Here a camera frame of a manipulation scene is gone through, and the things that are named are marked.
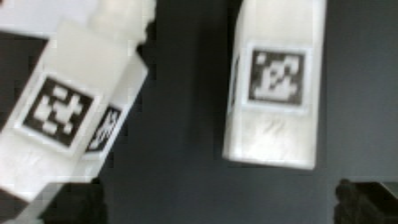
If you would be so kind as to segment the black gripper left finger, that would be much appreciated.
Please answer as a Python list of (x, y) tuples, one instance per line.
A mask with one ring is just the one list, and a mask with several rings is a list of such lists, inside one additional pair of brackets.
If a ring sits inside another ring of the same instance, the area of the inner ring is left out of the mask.
[(108, 224), (101, 182), (49, 183), (17, 215), (16, 224)]

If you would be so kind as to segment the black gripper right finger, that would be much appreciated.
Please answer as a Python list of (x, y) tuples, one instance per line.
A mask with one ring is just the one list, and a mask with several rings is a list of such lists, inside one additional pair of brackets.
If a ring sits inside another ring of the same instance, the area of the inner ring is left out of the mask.
[(334, 224), (398, 224), (398, 182), (339, 181)]

